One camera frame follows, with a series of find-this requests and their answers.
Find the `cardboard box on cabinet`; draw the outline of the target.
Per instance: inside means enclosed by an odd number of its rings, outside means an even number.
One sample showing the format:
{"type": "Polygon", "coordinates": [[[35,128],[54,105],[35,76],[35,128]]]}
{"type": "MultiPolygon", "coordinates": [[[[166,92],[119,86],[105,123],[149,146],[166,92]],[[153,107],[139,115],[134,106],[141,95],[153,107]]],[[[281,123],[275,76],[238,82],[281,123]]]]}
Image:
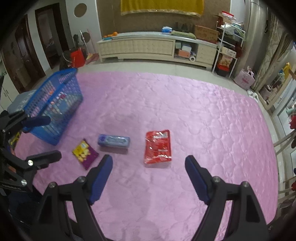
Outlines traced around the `cardboard box on cabinet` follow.
{"type": "Polygon", "coordinates": [[[219,32],[214,29],[195,25],[194,35],[197,39],[216,44],[218,41],[219,32]]]}

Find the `pink quilted tablecloth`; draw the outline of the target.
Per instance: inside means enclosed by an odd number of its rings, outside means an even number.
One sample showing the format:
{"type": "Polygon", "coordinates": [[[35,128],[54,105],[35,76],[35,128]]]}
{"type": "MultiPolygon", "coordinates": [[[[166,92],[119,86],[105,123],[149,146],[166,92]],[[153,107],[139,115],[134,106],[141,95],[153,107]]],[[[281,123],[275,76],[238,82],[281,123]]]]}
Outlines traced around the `pink quilted tablecloth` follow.
{"type": "Polygon", "coordinates": [[[193,155],[227,183],[247,181],[267,222],[278,205],[273,141],[258,103],[227,88],[152,73],[78,73],[83,101],[56,149],[62,159],[38,171],[34,186],[73,182],[86,171],[72,154],[83,140],[113,168],[92,206],[112,240],[190,240],[206,211],[185,170],[193,155]],[[145,164],[145,135],[169,130],[171,161],[145,164]],[[128,149],[101,147],[100,134],[130,137],[128,149]]]}

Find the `purple yellow snack packet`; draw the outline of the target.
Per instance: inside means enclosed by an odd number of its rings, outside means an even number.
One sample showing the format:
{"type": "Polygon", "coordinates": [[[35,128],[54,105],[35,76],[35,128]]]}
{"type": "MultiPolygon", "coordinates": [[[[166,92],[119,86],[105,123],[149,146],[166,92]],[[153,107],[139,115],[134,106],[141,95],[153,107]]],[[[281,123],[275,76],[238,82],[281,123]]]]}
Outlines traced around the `purple yellow snack packet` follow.
{"type": "Polygon", "coordinates": [[[85,138],[72,150],[72,154],[85,170],[88,170],[99,156],[99,153],[89,145],[85,138]]]}

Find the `small red snack pouch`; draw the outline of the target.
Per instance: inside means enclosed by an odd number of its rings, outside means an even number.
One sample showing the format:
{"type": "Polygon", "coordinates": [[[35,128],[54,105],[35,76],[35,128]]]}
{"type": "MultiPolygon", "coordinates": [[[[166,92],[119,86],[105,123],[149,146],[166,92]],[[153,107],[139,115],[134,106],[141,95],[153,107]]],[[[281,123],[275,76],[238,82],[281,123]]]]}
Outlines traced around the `small red snack pouch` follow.
{"type": "Polygon", "coordinates": [[[169,130],[150,131],[145,135],[145,164],[171,161],[171,135],[169,130]]]}

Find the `broom and dustpan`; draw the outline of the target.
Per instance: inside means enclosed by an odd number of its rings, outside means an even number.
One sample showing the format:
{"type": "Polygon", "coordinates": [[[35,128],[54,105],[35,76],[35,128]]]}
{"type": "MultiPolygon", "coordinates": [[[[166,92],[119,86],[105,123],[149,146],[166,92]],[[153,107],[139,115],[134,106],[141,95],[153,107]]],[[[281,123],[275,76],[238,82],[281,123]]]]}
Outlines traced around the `broom and dustpan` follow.
{"type": "Polygon", "coordinates": [[[87,57],[85,60],[86,65],[96,62],[99,60],[99,54],[95,52],[95,46],[94,43],[91,39],[91,35],[89,31],[82,32],[80,30],[80,35],[81,35],[81,40],[84,43],[86,52],[87,52],[87,57]]]}

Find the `tissue box on cabinet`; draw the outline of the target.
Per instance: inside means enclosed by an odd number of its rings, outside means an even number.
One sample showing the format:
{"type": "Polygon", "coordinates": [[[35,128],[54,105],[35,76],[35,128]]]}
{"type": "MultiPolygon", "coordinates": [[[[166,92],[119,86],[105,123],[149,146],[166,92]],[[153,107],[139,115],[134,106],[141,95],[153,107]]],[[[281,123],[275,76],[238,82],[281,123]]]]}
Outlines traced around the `tissue box on cabinet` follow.
{"type": "Polygon", "coordinates": [[[163,26],[161,33],[162,34],[171,34],[172,31],[173,31],[173,29],[171,27],[169,27],[169,26],[163,26]]]}

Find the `blue plastic basket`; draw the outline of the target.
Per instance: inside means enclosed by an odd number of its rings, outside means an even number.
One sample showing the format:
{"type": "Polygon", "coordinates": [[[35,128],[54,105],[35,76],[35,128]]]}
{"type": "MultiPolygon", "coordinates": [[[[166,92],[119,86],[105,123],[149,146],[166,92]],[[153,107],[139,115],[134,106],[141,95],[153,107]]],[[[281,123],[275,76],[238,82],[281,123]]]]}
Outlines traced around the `blue plastic basket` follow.
{"type": "Polygon", "coordinates": [[[43,126],[24,127],[51,145],[57,145],[69,121],[83,101],[76,68],[68,68],[51,75],[32,95],[23,110],[30,117],[47,116],[50,123],[43,126]]]}

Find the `cream tv cabinet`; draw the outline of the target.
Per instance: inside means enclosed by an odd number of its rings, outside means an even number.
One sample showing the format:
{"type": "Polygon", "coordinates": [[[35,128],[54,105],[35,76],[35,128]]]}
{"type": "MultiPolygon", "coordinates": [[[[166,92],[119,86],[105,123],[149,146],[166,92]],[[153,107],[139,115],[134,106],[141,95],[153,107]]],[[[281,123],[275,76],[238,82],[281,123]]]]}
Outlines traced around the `cream tv cabinet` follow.
{"type": "Polygon", "coordinates": [[[128,32],[108,37],[96,43],[103,62],[139,59],[185,63],[212,69],[217,45],[199,39],[186,38],[161,32],[128,32]]]}

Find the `arched standing mirror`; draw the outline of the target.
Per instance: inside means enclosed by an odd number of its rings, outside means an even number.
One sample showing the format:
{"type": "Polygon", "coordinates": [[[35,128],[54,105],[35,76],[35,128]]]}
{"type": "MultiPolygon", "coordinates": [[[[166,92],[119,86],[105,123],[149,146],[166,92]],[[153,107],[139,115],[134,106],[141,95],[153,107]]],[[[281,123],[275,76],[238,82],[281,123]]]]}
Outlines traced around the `arched standing mirror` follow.
{"type": "Polygon", "coordinates": [[[280,96],[284,93],[293,77],[295,77],[295,73],[292,70],[291,64],[287,62],[272,83],[264,85],[260,89],[257,94],[265,110],[270,110],[279,101],[280,96]]]}

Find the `grey cushioned chair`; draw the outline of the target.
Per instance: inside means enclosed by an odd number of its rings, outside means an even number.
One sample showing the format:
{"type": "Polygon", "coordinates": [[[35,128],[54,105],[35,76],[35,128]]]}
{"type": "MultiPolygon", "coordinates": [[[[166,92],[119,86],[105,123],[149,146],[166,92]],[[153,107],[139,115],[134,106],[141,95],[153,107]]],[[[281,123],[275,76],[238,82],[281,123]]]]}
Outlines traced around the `grey cushioned chair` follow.
{"type": "Polygon", "coordinates": [[[34,95],[36,90],[30,90],[19,94],[16,99],[11,103],[11,105],[7,108],[7,112],[9,114],[14,113],[16,111],[23,110],[25,105],[28,103],[30,98],[34,95]]]}

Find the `yellow cloth covered television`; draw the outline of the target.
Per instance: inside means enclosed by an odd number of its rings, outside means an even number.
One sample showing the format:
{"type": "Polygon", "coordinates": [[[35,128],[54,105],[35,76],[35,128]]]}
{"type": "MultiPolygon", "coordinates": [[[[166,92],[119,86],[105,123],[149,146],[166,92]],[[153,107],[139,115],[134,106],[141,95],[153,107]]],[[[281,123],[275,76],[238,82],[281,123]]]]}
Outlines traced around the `yellow cloth covered television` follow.
{"type": "Polygon", "coordinates": [[[121,15],[136,13],[170,13],[201,17],[204,0],[124,0],[120,1],[121,15]]]}

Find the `blue gum pack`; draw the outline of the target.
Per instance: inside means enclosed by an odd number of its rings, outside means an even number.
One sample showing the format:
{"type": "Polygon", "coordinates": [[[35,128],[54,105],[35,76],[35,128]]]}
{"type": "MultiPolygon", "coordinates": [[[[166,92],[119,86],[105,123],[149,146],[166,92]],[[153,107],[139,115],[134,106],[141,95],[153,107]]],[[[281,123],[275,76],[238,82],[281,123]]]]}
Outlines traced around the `blue gum pack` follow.
{"type": "Polygon", "coordinates": [[[130,137],[100,134],[98,137],[98,145],[101,147],[128,149],[130,146],[130,137]]]}

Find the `black bag on floor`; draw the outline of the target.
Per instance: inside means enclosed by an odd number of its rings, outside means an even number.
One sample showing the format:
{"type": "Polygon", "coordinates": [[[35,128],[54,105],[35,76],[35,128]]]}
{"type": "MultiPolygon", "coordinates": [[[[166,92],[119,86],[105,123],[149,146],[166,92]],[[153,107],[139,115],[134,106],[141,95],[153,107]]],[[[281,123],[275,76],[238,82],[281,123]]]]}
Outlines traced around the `black bag on floor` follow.
{"type": "Polygon", "coordinates": [[[60,58],[59,70],[71,68],[72,61],[71,61],[70,54],[71,54],[70,50],[64,51],[62,53],[62,56],[60,58]]]}

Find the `white metal shelf rack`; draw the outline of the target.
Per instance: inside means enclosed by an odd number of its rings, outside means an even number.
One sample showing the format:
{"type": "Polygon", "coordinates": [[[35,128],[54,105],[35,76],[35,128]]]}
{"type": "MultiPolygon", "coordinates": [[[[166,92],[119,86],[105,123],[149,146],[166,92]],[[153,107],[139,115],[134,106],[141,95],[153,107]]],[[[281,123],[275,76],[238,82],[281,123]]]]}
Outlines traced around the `white metal shelf rack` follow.
{"type": "Polygon", "coordinates": [[[217,17],[217,51],[212,72],[229,78],[242,55],[246,31],[243,23],[237,22],[234,15],[227,11],[218,13],[217,17]]]}

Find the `pink tote bag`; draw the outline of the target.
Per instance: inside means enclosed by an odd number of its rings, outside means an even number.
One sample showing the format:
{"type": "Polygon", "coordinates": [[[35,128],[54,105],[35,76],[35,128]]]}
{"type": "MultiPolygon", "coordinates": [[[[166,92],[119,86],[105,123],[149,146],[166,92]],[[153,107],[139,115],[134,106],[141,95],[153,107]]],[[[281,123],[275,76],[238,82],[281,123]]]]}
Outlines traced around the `pink tote bag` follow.
{"type": "Polygon", "coordinates": [[[255,82],[255,77],[252,69],[247,66],[247,69],[241,69],[241,71],[234,78],[234,82],[244,90],[250,89],[255,82]]]}

